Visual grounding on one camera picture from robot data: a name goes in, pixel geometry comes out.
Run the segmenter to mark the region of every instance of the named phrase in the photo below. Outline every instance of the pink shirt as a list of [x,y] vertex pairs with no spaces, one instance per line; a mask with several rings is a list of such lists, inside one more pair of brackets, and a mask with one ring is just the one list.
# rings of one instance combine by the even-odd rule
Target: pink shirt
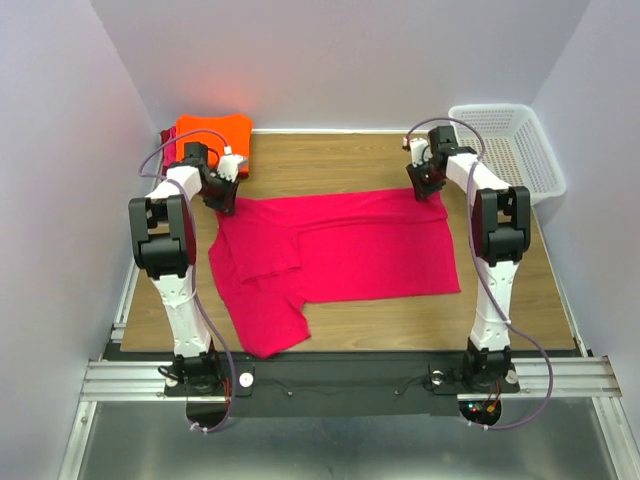
[[426,202],[411,189],[237,199],[236,212],[218,216],[209,259],[240,342],[258,357],[309,338],[306,302],[460,291],[438,194]]

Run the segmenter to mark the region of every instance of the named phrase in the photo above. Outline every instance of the gray wall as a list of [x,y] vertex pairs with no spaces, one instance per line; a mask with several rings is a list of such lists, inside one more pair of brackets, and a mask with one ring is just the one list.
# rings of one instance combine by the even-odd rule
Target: gray wall
[[530,103],[588,0],[92,0],[158,127],[398,128]]
[[640,434],[640,3],[593,0],[535,99],[568,182],[540,218],[586,343]]
[[3,1],[0,477],[56,478],[131,258],[151,121],[86,0]]

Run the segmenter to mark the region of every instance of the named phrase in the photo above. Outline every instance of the wooden table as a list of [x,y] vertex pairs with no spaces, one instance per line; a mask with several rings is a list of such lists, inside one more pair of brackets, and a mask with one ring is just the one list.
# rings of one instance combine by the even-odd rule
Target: wooden table
[[[239,195],[269,198],[319,193],[359,192],[411,186],[405,166],[409,155],[397,135],[254,135],[251,178]],[[361,302],[307,304],[304,314],[311,339],[293,348],[319,350],[449,350],[466,348],[476,306],[477,277],[467,241],[465,195],[455,185],[442,192],[449,211],[462,293]],[[230,347],[241,350],[238,337],[211,276],[207,250],[217,222],[199,198],[197,222],[200,297]],[[573,348],[556,283],[537,225],[531,247],[514,283],[511,317],[518,328],[546,348]],[[521,338],[514,348],[532,349]],[[123,351],[171,351],[173,340],[165,311],[145,273],[138,276]]]

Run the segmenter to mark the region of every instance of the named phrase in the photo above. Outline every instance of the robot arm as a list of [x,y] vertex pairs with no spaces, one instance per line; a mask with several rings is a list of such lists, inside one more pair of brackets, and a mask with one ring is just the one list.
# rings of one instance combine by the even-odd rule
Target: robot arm
[[129,221],[133,257],[160,293],[173,333],[174,360],[163,370],[167,384],[206,394],[218,388],[221,372],[194,298],[196,240],[187,202],[202,193],[210,208],[233,213],[238,170],[245,159],[225,152],[211,169],[206,145],[188,143],[185,153],[155,190],[129,202]]
[[[458,145],[453,127],[437,127],[429,140],[409,143],[407,166],[417,200],[439,191],[451,180],[465,193],[476,154]],[[523,253],[530,243],[530,196],[525,187],[512,187],[484,164],[478,164],[467,198],[471,209],[471,244],[478,275],[502,311],[509,314],[511,290]],[[511,364],[507,323],[496,310],[487,289],[478,281],[476,316],[469,335],[464,374],[470,382],[504,377]]]

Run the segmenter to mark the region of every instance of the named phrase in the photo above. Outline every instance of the white plastic basket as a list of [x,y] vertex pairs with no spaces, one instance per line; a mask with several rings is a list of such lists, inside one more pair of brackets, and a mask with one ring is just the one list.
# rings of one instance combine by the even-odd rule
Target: white plastic basket
[[[480,132],[487,145],[485,165],[505,182],[527,187],[532,205],[565,193],[564,176],[531,108],[516,104],[462,105],[449,110],[449,116]],[[453,126],[461,145],[480,151],[480,142],[471,130]]]

